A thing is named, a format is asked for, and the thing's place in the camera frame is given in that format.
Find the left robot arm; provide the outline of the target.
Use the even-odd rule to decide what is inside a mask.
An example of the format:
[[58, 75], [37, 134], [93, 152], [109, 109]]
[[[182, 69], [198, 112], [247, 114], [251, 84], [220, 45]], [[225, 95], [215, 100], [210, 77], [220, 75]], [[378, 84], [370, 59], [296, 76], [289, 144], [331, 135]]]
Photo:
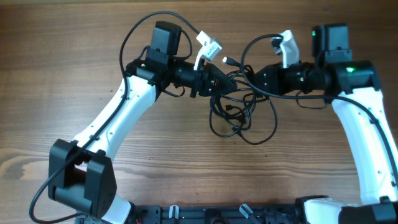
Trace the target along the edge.
[[95, 120], [70, 142], [50, 149], [48, 196], [102, 223], [138, 223], [135, 205], [117, 195], [113, 161], [141, 115], [169, 85], [189, 88], [191, 97], [228, 93], [236, 85], [212, 64], [220, 42], [197, 32], [201, 47], [194, 63], [177, 55], [185, 31], [171, 22], [155, 24], [143, 54], [123, 65], [120, 90]]

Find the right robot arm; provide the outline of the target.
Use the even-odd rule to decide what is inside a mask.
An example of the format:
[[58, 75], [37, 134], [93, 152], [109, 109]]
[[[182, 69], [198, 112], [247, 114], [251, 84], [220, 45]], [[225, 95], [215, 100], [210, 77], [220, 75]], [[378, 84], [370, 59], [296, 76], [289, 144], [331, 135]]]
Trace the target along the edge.
[[359, 204], [327, 196], [297, 200], [303, 223], [396, 223], [397, 147], [383, 105], [374, 65], [354, 60], [346, 24], [325, 24], [312, 30], [314, 62], [303, 63], [293, 34], [272, 36], [281, 63], [268, 65], [249, 80], [261, 93], [278, 98], [321, 99], [337, 114], [358, 173]]

